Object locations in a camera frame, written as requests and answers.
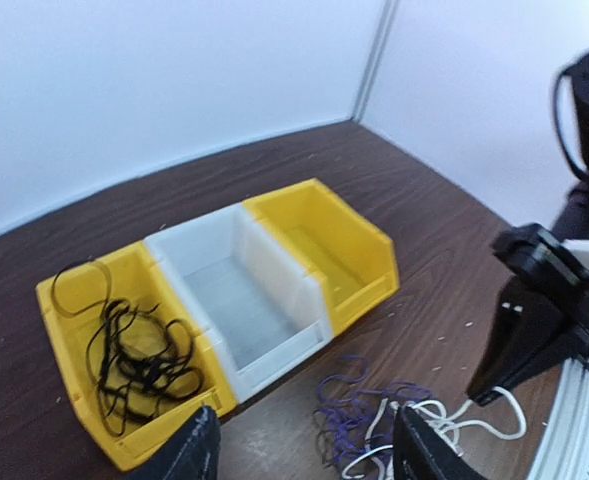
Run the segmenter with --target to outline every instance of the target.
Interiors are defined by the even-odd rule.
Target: dark brown tabletop
[[[335,361],[341,354],[369,360],[368,386],[416,382],[448,410],[458,408],[483,353],[495,296],[508,278],[488,247],[507,225],[425,165],[346,122],[133,180],[0,237],[0,479],[121,478],[70,407],[40,317],[37,282],[162,225],[310,177],[392,237],[401,288],[251,405],[239,407],[222,428],[219,478],[338,478],[321,465],[312,412],[319,381],[345,369]],[[554,369],[515,390],[529,422],[523,439],[503,442],[467,429],[465,459],[490,479],[525,478],[558,376]],[[503,400],[469,415],[515,428]]]

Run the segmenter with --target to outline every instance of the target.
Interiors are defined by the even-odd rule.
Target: tangled white cable
[[[461,447],[458,445],[458,442],[460,440],[460,429],[463,427],[482,427],[495,437],[498,437],[502,440],[517,440],[521,438],[523,435],[525,435],[525,433],[527,432],[527,420],[525,419],[523,409],[516,400],[516,397],[514,397],[514,395],[512,395],[511,392],[505,390],[502,387],[494,387],[493,390],[503,395],[514,409],[514,413],[516,414],[516,419],[518,421],[518,430],[516,431],[516,433],[500,432],[492,425],[482,420],[465,420],[456,423],[455,420],[463,416],[465,412],[467,412],[467,410],[473,405],[474,402],[472,400],[466,400],[463,403],[463,405],[461,405],[461,408],[459,408],[454,414],[450,416],[447,415],[447,409],[445,408],[445,405],[443,405],[443,403],[437,400],[425,400],[423,402],[414,403],[410,405],[412,406],[412,408],[417,410],[421,415],[426,417],[427,424],[430,427],[432,427],[432,429],[438,434],[438,436],[441,437],[443,441],[447,443],[447,445],[460,457],[463,455],[463,449],[461,449]],[[389,450],[393,448],[393,446],[383,445],[381,447],[370,450],[370,438],[372,436],[372,433],[374,432],[374,429],[376,428],[376,425],[383,416],[383,412],[385,411],[386,406],[387,399],[384,398],[383,400],[381,400],[378,413],[376,414],[376,417],[374,418],[374,421],[372,422],[370,427],[367,429],[367,433],[365,435],[366,453],[352,461],[343,469],[343,471],[341,472],[341,477],[344,480],[357,480],[365,478],[365,475],[363,474],[350,475],[349,471],[356,465],[358,465],[360,462],[368,458],[371,458],[371,460],[378,467],[378,480],[394,479],[394,469],[392,466],[393,461],[390,460],[387,468],[385,468],[381,459],[374,457],[374,455],[376,455],[378,452],[381,452],[383,450]],[[400,408],[398,402],[390,402],[389,406],[394,411],[397,411]],[[436,408],[436,412],[430,410],[428,407]]]

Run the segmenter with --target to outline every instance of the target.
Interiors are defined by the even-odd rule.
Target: white bin
[[[332,339],[321,287],[241,204],[145,239],[246,401]]]

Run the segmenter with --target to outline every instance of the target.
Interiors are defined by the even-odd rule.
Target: white backdrop
[[[382,0],[0,0],[0,232],[350,117]]]
[[[401,0],[363,123],[507,221],[549,225],[574,182],[550,87],[585,49],[589,2]]]

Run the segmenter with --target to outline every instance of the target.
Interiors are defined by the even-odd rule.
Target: yellow bin
[[[243,206],[321,284],[335,335],[398,290],[392,240],[320,181]]]
[[[37,296],[56,355],[61,375],[65,382],[76,416],[96,443],[122,471],[130,470],[147,460],[200,406],[209,405],[220,416],[236,406],[236,400],[221,370],[218,359],[206,336],[194,325],[182,303],[155,264],[142,242],[117,250],[99,259],[108,267],[112,278],[111,298],[124,297],[142,308],[152,308],[161,321],[167,323],[175,318],[184,319],[194,338],[195,352],[192,360],[199,367],[205,383],[201,393],[177,405],[165,405],[161,415],[144,426],[127,423],[125,434],[114,437],[106,430],[99,412],[96,387],[87,371],[86,349],[92,335],[100,326],[100,308],[94,308],[79,316],[61,316],[52,304],[51,288],[53,278],[41,282]],[[65,272],[56,283],[56,297],[68,311],[102,300],[106,294],[106,282],[101,271],[89,264]],[[141,351],[154,348],[146,322],[135,322],[127,330],[128,344]],[[179,348],[187,350],[187,333],[181,338],[180,329],[172,330]],[[90,365],[98,365],[102,358],[101,337],[93,343],[89,352]],[[154,411],[154,401],[139,397],[132,408],[140,411]],[[116,418],[108,419],[114,430],[120,429]]]

